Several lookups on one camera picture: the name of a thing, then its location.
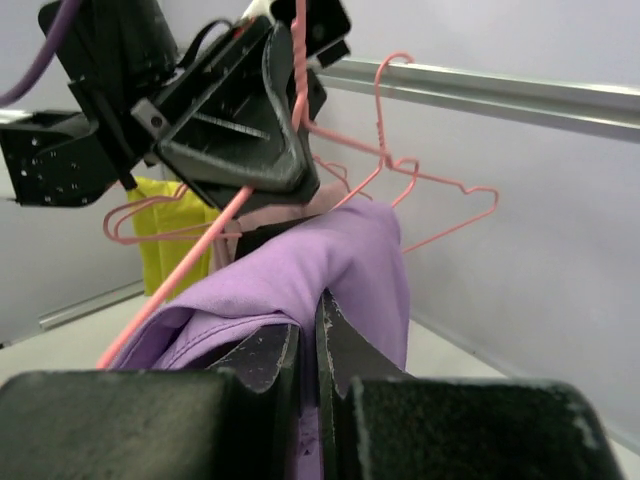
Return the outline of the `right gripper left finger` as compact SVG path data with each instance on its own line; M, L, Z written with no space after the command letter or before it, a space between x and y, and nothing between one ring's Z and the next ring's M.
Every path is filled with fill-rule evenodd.
M37 371L1 389L5 479L291 479L299 330L205 370Z

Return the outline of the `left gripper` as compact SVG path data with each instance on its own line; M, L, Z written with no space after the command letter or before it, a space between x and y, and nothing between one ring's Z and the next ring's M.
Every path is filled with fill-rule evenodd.
M308 204L320 180L309 132L300 127L297 133L292 125L287 94L292 72L286 26L260 16L233 27L155 98L131 109L145 134L139 157L201 181L194 193L219 210L245 185L257 190L240 210ZM314 120L327 93L313 69L307 80Z

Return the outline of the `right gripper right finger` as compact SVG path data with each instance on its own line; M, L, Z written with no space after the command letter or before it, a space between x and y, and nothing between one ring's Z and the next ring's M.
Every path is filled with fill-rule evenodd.
M600 421L552 381L421 379L347 321L330 293L316 314L327 479L619 479Z

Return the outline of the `pink hanger of purple trousers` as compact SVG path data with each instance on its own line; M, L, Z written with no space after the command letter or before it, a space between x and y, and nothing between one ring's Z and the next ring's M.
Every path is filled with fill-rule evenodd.
M307 61L306 61L306 20L307 6L303 0L295 2L296 16L292 21L291 33L293 37L293 65L294 80L296 87L296 101L292 113L292 126L298 129L303 126L309 132L322 138L334 141L338 144L345 145L355 150L378 156L382 160L388 158L390 154L384 149L376 148L359 142L355 139L340 135L328 129L318 127L309 117L308 106L308 79L307 79ZM192 269L194 264L205 251L210 247L213 241L221 235L222 229L232 219L240 207L243 206L250 198L253 190L249 187L243 187L236 194L229 205L216 218L206 232L199 238L195 245L190 249L186 256L177 265L174 271L168 276L159 289L151 296L144 306L139 310L131 322L116 337L111 345L106 349L97 362L98 369L108 368L129 338L141 327L144 321L166 300L167 296L174 290L184 276Z

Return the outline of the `pink hanger of blue trousers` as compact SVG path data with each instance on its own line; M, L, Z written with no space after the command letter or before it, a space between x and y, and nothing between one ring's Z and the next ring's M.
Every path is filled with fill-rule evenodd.
M387 152L375 160L320 138L327 159L349 167L371 195L398 204L410 255L442 251L499 257L499 121L443 105L426 93L432 63L416 48L379 61L342 60L319 73L331 109L317 124Z

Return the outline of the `purple trousers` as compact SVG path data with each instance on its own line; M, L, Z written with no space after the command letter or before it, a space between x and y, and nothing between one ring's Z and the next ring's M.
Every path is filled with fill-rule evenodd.
M262 326L300 327L297 476L318 479L315 315L324 291L369 343L405 366L410 293L400 225L390 205L360 197L286 230L183 291L140 326L111 366L183 369Z

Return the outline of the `black trousers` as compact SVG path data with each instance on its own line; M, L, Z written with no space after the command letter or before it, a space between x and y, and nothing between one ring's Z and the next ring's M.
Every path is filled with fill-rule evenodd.
M313 218L315 218L315 215L295 220L289 220L286 222L268 224L260 226L255 230L243 233L237 242L234 260L238 261L239 259L259 249L262 245L275 238L276 236Z

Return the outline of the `pink hanger of yellow trousers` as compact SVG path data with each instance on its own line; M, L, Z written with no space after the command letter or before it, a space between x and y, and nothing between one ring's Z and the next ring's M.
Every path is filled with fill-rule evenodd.
M198 240L220 214L176 181L138 177L126 194L127 202L103 219L105 236L121 245Z

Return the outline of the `aluminium hanging rail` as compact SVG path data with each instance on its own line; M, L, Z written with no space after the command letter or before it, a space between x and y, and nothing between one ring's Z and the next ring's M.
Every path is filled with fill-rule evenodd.
M381 74L372 60L343 59L319 72L325 86L600 138L639 142L639 89L517 78L408 63Z

